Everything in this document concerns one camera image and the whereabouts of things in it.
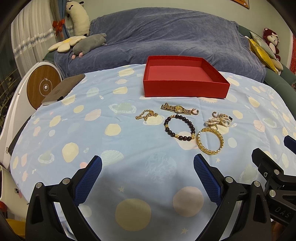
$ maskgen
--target jewelry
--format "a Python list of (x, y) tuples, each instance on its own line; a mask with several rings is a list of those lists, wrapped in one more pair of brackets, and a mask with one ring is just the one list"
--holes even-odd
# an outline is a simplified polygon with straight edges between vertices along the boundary
[(222, 125), (225, 127), (230, 126), (230, 122), (232, 122), (232, 118), (226, 114), (219, 114), (215, 115), (216, 112), (212, 113), (213, 118), (208, 119), (208, 121), (205, 122), (206, 125), (212, 126), (212, 125)]
[(163, 104), (161, 106), (161, 109), (175, 112), (177, 114), (184, 114), (184, 115), (191, 115), (191, 114), (198, 115), (198, 112), (199, 112), (198, 109), (195, 109), (195, 108), (191, 110), (187, 110), (180, 105), (173, 106), (173, 105), (169, 105), (168, 103)]
[[(180, 135), (178, 135), (178, 134), (172, 132), (172, 131), (170, 130), (170, 128), (168, 127), (168, 123), (169, 123), (169, 121), (170, 121), (172, 118), (180, 119), (180, 120), (184, 121), (185, 123), (187, 123), (187, 125), (189, 126), (189, 128), (190, 128), (190, 130), (191, 130), (191, 136), (189, 136), (189, 137), (184, 137), (184, 136), (180, 136)], [(166, 131), (171, 137), (175, 137), (175, 138), (179, 139), (180, 141), (182, 141), (182, 140), (183, 140), (183, 141), (191, 141), (192, 139), (195, 138), (195, 128), (194, 128), (194, 126), (192, 125), (192, 122), (189, 121), (188, 119), (186, 119), (186, 117), (183, 117), (183, 116), (181, 116), (181, 115), (176, 114), (176, 115), (171, 115), (171, 116), (169, 116), (169, 117), (165, 120), (165, 122), (164, 122), (164, 126), (165, 126), (165, 131)]]
[(153, 110), (144, 110), (140, 115), (136, 116), (136, 120), (139, 119), (144, 119), (145, 121), (147, 121), (148, 117), (150, 116), (158, 116), (157, 113), (154, 113)]
[[(220, 148), (219, 148), (218, 150), (216, 150), (216, 151), (208, 150), (207, 148), (205, 148), (205, 147), (202, 145), (202, 143), (201, 143), (201, 141), (200, 141), (200, 133), (201, 133), (201, 132), (206, 132), (206, 131), (214, 133), (214, 134), (219, 138), (219, 141), (220, 141)], [(223, 137), (222, 137), (222, 135), (220, 134), (220, 132), (218, 132), (217, 130), (212, 129), (212, 128), (210, 128), (210, 127), (203, 128), (201, 131), (199, 131), (199, 132), (198, 132), (198, 135), (197, 135), (197, 137), (196, 137), (196, 141), (197, 141), (197, 145), (198, 145), (199, 149), (200, 149), (202, 152), (204, 152), (204, 153), (206, 153), (206, 154), (208, 154), (208, 155), (215, 155), (215, 154), (219, 153), (219, 151), (221, 151), (221, 149), (222, 149), (222, 147), (223, 147), (223, 145), (224, 145), (224, 140), (223, 140)]]

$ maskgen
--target brown tablet case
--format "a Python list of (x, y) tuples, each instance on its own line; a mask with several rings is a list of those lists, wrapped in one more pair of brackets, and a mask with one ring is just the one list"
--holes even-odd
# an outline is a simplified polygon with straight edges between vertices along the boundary
[(85, 77), (85, 74), (75, 75), (61, 81), (41, 102), (42, 105), (49, 105), (64, 99), (69, 92)]

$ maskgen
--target plush toy's bow tie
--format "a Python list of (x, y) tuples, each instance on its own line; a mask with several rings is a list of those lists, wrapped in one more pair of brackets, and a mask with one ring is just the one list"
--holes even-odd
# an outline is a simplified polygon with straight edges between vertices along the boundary
[(63, 24), (65, 24), (65, 19), (62, 19), (61, 21), (53, 21), (52, 26), (56, 29), (56, 36), (59, 34), (59, 32), (62, 32)]

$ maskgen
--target red box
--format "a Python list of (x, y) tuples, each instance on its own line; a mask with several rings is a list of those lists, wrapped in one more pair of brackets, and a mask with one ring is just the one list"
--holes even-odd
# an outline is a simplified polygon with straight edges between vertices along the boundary
[(205, 59), (189, 56), (149, 56), (145, 97), (225, 98), (227, 80)]

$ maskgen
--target gray plush toy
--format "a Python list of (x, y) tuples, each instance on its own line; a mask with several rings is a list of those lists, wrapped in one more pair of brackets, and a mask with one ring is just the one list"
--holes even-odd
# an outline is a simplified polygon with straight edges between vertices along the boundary
[(81, 58), (83, 55), (87, 54), (89, 51), (98, 48), (100, 46), (107, 45), (105, 33), (103, 34), (94, 34), (85, 39), (82, 39), (73, 47), (72, 59), (75, 59), (76, 56)]

